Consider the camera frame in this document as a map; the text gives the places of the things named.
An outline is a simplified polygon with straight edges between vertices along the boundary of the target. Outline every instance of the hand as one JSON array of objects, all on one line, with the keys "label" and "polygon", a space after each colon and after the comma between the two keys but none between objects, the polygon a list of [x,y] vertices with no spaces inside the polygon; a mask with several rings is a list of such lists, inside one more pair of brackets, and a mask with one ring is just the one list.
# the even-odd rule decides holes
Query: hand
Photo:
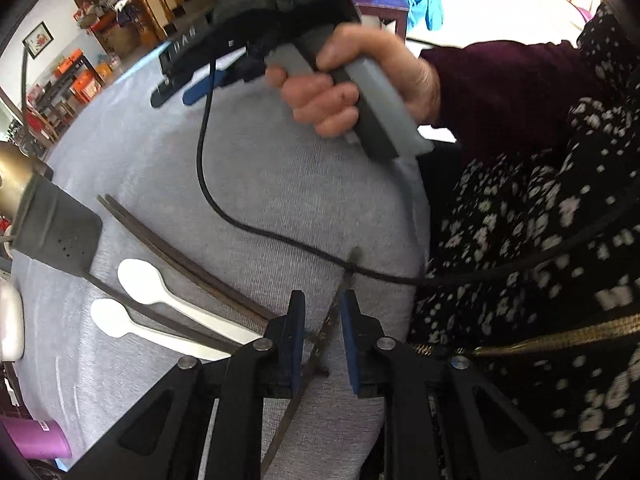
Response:
[{"label": "hand", "polygon": [[[434,123],[440,111],[440,79],[436,69],[416,58],[402,40],[386,30],[343,23],[324,44],[316,58],[322,72],[339,68],[359,56],[378,62],[417,124]],[[353,82],[334,84],[331,76],[316,73],[287,77],[279,66],[267,67],[269,85],[281,88],[284,101],[293,108],[294,119],[314,124],[323,137],[337,137],[358,121],[359,98]]]}]

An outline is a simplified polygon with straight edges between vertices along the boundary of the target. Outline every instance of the maroon sleeve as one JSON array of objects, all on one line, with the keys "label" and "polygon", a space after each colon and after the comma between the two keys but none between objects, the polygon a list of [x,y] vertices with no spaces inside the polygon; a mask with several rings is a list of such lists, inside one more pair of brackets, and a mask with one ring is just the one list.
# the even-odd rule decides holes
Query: maroon sleeve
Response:
[{"label": "maroon sleeve", "polygon": [[568,140],[569,108],[606,90],[567,41],[514,41],[423,50],[440,76],[436,126],[448,128],[469,158],[531,154]]}]

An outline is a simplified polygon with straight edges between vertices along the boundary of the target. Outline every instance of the metal screw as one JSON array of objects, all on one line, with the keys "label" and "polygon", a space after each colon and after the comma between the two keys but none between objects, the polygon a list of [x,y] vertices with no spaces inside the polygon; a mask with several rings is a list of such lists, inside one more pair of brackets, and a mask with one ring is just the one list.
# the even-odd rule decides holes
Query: metal screw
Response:
[{"label": "metal screw", "polygon": [[256,339],[254,341],[254,348],[258,352],[266,352],[267,350],[271,350],[273,347],[273,341],[271,339],[267,339],[266,337],[261,337],[260,339]]},{"label": "metal screw", "polygon": [[464,357],[463,355],[454,355],[451,358],[451,366],[453,366],[456,370],[466,370],[469,368],[471,361]]},{"label": "metal screw", "polygon": [[192,355],[183,355],[178,359],[178,368],[180,370],[190,370],[196,364],[198,364],[198,360]]},{"label": "metal screw", "polygon": [[396,346],[396,342],[393,339],[391,339],[390,337],[381,337],[376,342],[376,345],[381,350],[393,350],[393,348],[395,348],[395,346]]}]

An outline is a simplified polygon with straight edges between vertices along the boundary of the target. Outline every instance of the white sofa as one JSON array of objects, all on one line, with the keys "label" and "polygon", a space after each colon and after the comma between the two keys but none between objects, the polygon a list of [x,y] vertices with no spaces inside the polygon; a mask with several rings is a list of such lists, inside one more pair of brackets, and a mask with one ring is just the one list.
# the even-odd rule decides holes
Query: white sofa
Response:
[{"label": "white sofa", "polygon": [[584,27],[581,13],[566,0],[442,0],[442,5],[440,30],[421,23],[408,37],[458,47],[491,40],[575,44]]}]

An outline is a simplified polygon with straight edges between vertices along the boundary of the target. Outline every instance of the finger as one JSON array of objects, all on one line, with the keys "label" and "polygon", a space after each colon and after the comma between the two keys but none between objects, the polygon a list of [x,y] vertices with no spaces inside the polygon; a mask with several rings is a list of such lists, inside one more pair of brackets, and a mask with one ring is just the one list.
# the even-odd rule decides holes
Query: finger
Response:
[{"label": "finger", "polygon": [[316,133],[322,137],[338,137],[351,130],[356,122],[358,122],[358,109],[350,106],[316,124]]},{"label": "finger", "polygon": [[267,70],[264,71],[264,78],[267,81],[267,85],[273,88],[281,88],[287,80],[287,72],[279,66],[268,66]]},{"label": "finger", "polygon": [[399,47],[404,45],[391,32],[356,23],[343,23],[335,28],[318,53],[316,65],[319,70],[333,70],[362,55],[383,64],[398,52]]},{"label": "finger", "polygon": [[346,107],[356,104],[360,93],[354,83],[340,83],[311,99],[306,106],[293,110],[293,118],[304,124],[317,124]]},{"label": "finger", "polygon": [[290,77],[282,85],[282,98],[292,108],[300,108],[333,85],[327,74]]}]

